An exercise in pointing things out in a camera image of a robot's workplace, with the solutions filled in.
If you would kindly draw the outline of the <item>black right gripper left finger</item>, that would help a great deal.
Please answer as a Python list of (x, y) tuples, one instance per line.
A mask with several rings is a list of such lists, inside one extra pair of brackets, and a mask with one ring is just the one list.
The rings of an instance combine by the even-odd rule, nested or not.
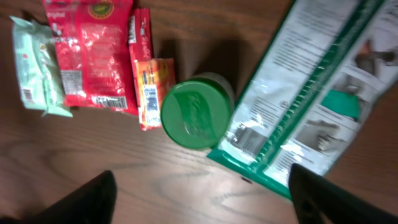
[(111, 224), (117, 198), (114, 174), (106, 170), (31, 217), (2, 217), (1, 224)]

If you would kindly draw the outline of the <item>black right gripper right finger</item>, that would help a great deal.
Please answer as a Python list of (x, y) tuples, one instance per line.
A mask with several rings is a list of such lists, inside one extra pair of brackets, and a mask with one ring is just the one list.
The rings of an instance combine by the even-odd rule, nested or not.
[(355, 197), (300, 164), (293, 164), (289, 191), (297, 220), (304, 223), (397, 223), (397, 217)]

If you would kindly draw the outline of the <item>teal white snack packet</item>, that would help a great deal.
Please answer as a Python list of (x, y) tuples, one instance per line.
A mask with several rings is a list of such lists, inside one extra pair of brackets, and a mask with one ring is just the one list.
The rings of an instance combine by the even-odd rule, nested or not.
[(63, 101), (60, 69), (50, 27), (11, 17), (12, 41), (21, 101), (29, 110), (72, 117)]

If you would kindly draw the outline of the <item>green lid seasoning jar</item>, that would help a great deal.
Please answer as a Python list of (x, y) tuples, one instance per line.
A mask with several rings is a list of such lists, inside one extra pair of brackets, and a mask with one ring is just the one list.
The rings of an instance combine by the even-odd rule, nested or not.
[(175, 85), (163, 99), (160, 118), (171, 140), (182, 147), (214, 147), (234, 113), (234, 91), (225, 77), (203, 72)]

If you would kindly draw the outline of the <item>green white packet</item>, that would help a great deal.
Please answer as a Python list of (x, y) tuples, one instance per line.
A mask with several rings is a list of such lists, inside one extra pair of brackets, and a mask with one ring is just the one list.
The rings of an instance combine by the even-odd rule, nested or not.
[(326, 174), (397, 81), (396, 1), (292, 1), (209, 158), (289, 198)]

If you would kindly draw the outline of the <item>orange snack packet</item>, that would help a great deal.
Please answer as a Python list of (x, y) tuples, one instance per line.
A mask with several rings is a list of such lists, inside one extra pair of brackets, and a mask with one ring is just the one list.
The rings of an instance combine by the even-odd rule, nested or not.
[(134, 81), (141, 129), (162, 126), (160, 109), (168, 91), (175, 85), (175, 63), (172, 58), (136, 61)]

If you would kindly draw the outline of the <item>red snack packet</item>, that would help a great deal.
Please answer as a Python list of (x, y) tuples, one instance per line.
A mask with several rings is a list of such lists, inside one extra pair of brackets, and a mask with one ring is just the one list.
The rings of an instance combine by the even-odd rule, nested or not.
[(128, 49), (132, 0), (43, 2), (67, 106), (137, 115)]

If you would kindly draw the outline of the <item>red stick sachet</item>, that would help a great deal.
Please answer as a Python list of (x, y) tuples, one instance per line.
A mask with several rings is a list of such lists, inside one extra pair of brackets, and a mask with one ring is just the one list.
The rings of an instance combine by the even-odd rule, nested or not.
[(142, 7), (131, 11), (129, 17), (128, 45), (132, 71), (135, 73), (136, 62), (150, 60), (154, 57), (149, 8)]

